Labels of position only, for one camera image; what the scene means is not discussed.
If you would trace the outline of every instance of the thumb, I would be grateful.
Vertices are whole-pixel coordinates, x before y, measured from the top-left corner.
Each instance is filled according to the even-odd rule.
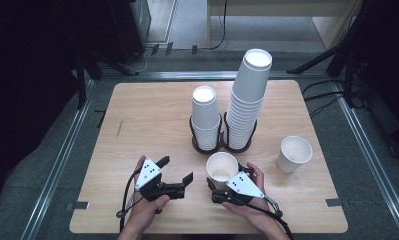
[[[232,213],[237,213],[237,206],[229,203],[229,202],[223,202],[221,205],[223,205],[223,207],[225,207],[227,210],[229,210]]]
[[[170,201],[170,197],[167,195],[162,195],[159,198],[155,200],[155,207],[156,209],[162,209],[167,205],[167,203]]]

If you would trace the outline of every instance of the hand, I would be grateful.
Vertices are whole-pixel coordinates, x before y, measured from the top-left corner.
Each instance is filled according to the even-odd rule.
[[[265,194],[264,188],[264,173],[254,164],[247,163],[249,168],[252,168],[256,174],[256,186]],[[262,198],[253,198],[249,204],[254,205],[255,207],[262,208],[263,210],[270,211],[268,206],[268,202]],[[265,213],[257,211],[247,206],[238,206],[229,202],[224,202],[222,204],[226,209],[230,210],[233,213],[239,214],[246,218],[249,223],[256,229],[258,232],[268,237],[269,239],[289,239],[288,236],[284,233],[282,228],[277,224],[277,222],[268,217]]]
[[[140,157],[136,169],[143,165],[145,159],[144,155]],[[138,175],[134,177],[134,182],[137,182],[138,177]],[[134,192],[133,204],[139,202],[131,209],[130,217],[118,239],[140,239],[143,232],[152,224],[155,218],[155,210],[164,208],[169,200],[169,196],[162,195],[155,201],[149,202],[142,199],[140,192]]]

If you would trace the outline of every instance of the wrist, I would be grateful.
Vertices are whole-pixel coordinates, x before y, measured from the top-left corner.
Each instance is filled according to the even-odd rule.
[[[127,221],[124,229],[122,230],[118,240],[140,240],[142,238],[143,231]]]
[[[287,236],[276,220],[271,217],[264,215],[257,218],[255,216],[253,221],[252,219],[248,220],[261,235],[268,239],[285,239]]]

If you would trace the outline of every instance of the black metal cup holder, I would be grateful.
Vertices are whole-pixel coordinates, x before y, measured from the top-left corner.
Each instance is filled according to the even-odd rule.
[[[252,143],[252,136],[255,133],[258,121],[255,121],[255,125],[253,127],[251,136],[249,137],[249,140],[246,143],[246,146],[243,147],[242,149],[233,149],[233,148],[229,147],[229,145],[230,145],[230,135],[229,135],[230,127],[227,124],[227,119],[226,118],[227,118],[227,112],[224,113],[224,123],[225,123],[226,131],[227,131],[227,143],[224,142],[224,132],[221,132],[221,126],[222,126],[222,121],[221,120],[222,119],[221,119],[221,114],[220,114],[220,126],[218,127],[219,134],[217,135],[217,139],[216,139],[216,143],[217,144],[216,144],[215,148],[212,149],[212,150],[202,150],[202,149],[199,148],[199,144],[197,143],[195,131],[194,131],[193,126],[192,126],[192,117],[190,116],[189,125],[190,125],[190,130],[192,131],[192,134],[193,134],[192,145],[193,145],[193,148],[197,152],[202,153],[202,154],[213,154],[213,153],[218,152],[218,150],[220,150],[220,148],[224,148],[224,149],[226,149],[227,151],[229,151],[231,153],[242,153],[242,152],[245,152],[246,150],[249,149],[249,147],[251,146],[251,143]]]

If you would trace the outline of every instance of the finger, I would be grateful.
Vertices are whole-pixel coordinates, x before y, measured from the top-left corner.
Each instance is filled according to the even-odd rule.
[[[232,213],[238,213],[238,206],[229,203],[229,202],[223,202],[221,205],[223,205],[223,207],[225,207],[227,210],[229,210]]]
[[[252,168],[256,175],[256,186],[264,192],[264,173],[253,163],[248,162],[247,166]]]
[[[170,201],[170,197],[168,195],[162,195],[159,198],[157,198],[154,203],[155,203],[155,209],[163,209],[167,203]]]
[[[136,170],[139,169],[139,167],[141,167],[141,166],[143,165],[143,163],[145,162],[145,160],[146,160],[146,156],[145,156],[145,155],[142,155],[142,156],[140,157],[139,161],[137,162]]]

